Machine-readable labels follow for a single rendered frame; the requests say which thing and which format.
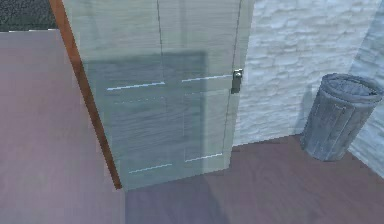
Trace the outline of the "grey ribbed waste bin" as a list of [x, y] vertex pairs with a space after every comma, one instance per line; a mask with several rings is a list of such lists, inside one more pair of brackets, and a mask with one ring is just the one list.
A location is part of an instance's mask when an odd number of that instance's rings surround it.
[[302, 149], [320, 161], [342, 159], [383, 98], [384, 88], [372, 78], [323, 76], [300, 138]]

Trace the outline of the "pale grey-green room door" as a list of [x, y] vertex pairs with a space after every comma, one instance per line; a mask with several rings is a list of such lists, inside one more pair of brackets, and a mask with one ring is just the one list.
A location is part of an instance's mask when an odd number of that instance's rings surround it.
[[228, 168], [255, 0], [48, 0], [115, 188]]

